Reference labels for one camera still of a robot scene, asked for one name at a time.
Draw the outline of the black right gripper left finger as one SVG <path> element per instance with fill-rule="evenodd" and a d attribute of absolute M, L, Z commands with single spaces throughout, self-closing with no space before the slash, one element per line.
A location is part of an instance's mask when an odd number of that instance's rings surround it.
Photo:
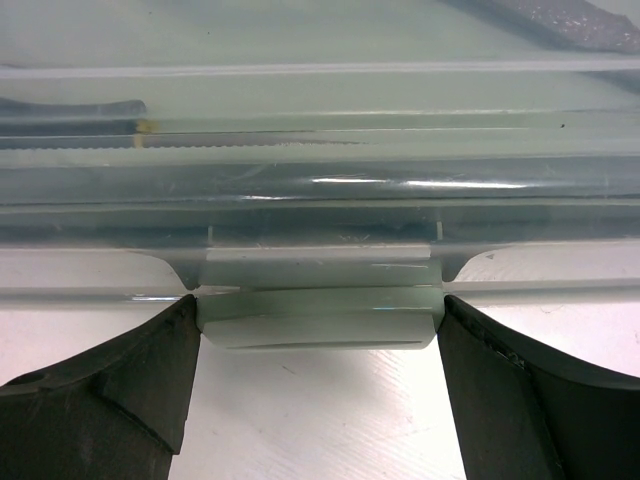
<path fill-rule="evenodd" d="M 201 333 L 187 295 L 140 326 L 1 387 L 4 479 L 165 479 Z"/>

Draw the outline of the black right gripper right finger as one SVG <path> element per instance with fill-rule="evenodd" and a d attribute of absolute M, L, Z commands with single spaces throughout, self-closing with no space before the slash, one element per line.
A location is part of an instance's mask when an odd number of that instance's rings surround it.
<path fill-rule="evenodd" d="M 636 479 L 639 380 L 512 330 L 456 296 L 438 346 L 469 479 Z"/>

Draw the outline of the green toolbox with clear lid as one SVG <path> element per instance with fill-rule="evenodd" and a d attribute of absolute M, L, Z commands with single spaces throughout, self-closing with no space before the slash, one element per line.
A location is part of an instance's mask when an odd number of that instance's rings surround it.
<path fill-rule="evenodd" d="M 191 294 L 227 349 L 406 349 L 448 295 L 639 296 L 635 1 L 5 1 L 2 98 L 157 123 L 1 148 L 5 309 Z"/>

